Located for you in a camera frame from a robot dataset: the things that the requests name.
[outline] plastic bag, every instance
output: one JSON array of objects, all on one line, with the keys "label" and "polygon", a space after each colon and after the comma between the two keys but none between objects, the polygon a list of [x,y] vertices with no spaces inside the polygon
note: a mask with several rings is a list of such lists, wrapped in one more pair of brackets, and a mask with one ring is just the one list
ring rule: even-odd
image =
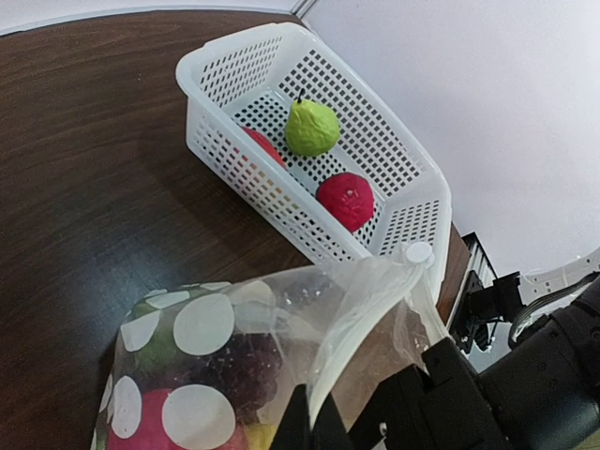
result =
[{"label": "plastic bag", "polygon": [[267,450],[294,387],[349,427],[446,335],[426,263],[369,258],[147,294],[127,315],[92,450]]}]

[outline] white backdrop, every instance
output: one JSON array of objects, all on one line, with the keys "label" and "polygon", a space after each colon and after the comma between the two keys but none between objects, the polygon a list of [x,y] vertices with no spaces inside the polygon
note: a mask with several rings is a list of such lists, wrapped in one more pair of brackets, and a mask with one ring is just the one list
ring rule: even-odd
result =
[{"label": "white backdrop", "polygon": [[307,20],[442,167],[500,274],[600,246],[598,0],[321,0]]},{"label": "white backdrop", "polygon": [[0,0],[0,35],[65,20],[149,9],[224,8],[289,12],[296,0]]}]

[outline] white plastic basket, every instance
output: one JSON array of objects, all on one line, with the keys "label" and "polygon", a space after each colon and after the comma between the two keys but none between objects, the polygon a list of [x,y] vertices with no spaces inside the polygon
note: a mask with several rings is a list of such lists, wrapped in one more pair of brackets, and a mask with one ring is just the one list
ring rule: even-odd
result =
[{"label": "white plastic basket", "polygon": [[[450,236],[450,190],[442,173],[383,101],[307,29],[267,24],[208,42],[184,56],[177,81],[189,97],[187,145],[314,263],[390,256],[400,242],[433,246],[429,284],[437,298]],[[298,157],[284,128],[293,99],[333,108],[341,137],[320,157]],[[280,167],[240,126],[261,132]],[[318,203],[319,184],[364,176],[375,215],[348,232]]]}]

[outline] pear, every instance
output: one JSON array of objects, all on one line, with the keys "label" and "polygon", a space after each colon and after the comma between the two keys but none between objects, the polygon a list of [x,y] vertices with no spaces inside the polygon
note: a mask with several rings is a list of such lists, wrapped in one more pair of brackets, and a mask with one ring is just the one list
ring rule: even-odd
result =
[{"label": "pear", "polygon": [[292,104],[285,127],[290,149],[301,157],[317,157],[334,148],[339,139],[339,121],[331,108],[302,99],[304,89]]}]

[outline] wooden table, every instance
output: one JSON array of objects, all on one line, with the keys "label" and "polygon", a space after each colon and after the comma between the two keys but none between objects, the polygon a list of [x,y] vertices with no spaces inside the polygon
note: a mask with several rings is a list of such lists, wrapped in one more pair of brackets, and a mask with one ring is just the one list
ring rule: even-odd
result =
[{"label": "wooden table", "polygon": [[0,448],[89,448],[115,330],[149,290],[308,263],[187,150],[173,75],[207,40],[283,21],[157,12],[0,38]]}]

